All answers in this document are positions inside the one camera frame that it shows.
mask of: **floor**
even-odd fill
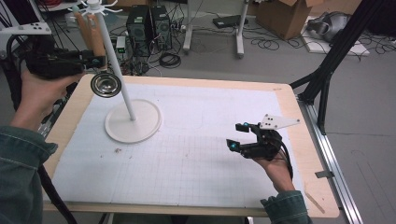
[[[211,19],[215,17],[209,13],[194,19],[193,24],[214,28]],[[254,18],[249,18],[246,27],[257,27]],[[80,38],[73,30],[70,35],[72,39]],[[200,31],[193,34],[190,52],[179,53],[180,67],[159,69],[162,77],[291,83],[315,71],[325,57],[308,53],[304,47],[296,49],[279,40],[276,43],[279,48],[269,50],[244,39],[245,57],[238,59],[233,35]],[[396,220],[396,173],[392,172],[396,159],[395,60],[396,52],[379,54],[373,49],[361,60],[347,56],[335,71],[330,87],[326,132],[364,223],[390,224]],[[160,73],[151,69],[146,75],[157,77]],[[300,87],[295,93],[303,90]],[[13,111],[3,73],[0,92],[0,125],[5,125]],[[76,216],[81,223],[97,223],[101,214]],[[342,213],[336,219],[314,218],[314,222],[347,223]],[[44,223],[65,222],[58,213],[45,212]],[[270,222],[268,218],[254,218],[254,223]]]

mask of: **desk leg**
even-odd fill
[[[242,7],[241,21],[239,22],[239,27],[236,30],[236,50],[237,50],[237,55],[240,59],[244,57],[244,53],[245,53],[242,32],[244,30],[245,18],[248,13],[248,2],[249,0],[244,0],[244,5]]]
[[[191,4],[190,0],[187,1],[187,26],[186,26],[186,35],[184,37],[184,45],[183,50],[185,53],[188,53],[190,50],[192,37],[192,24],[191,24]]]

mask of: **person's left hand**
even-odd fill
[[[10,125],[36,131],[41,120],[52,111],[53,104],[67,94],[66,87],[82,76],[84,74],[46,80],[23,71],[21,104]]]

